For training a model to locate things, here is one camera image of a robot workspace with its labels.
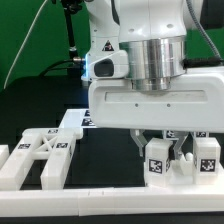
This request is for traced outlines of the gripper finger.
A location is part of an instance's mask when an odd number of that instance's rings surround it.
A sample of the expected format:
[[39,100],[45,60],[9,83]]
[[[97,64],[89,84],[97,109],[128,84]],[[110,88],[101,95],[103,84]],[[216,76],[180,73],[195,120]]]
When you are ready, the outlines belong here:
[[182,156],[182,145],[186,141],[189,133],[188,132],[183,132],[183,131],[175,131],[174,136],[177,138],[177,141],[173,147],[174,150],[174,157],[176,160],[179,160]]
[[143,156],[143,148],[146,145],[146,139],[143,136],[143,130],[130,130],[130,136],[139,148],[139,155]]

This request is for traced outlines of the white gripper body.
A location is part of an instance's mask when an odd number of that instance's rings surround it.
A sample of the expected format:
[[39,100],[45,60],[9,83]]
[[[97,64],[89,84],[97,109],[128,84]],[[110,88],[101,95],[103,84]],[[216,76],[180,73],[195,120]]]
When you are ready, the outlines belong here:
[[127,79],[96,80],[88,99],[98,127],[224,132],[224,68],[190,69],[165,91],[136,91]]

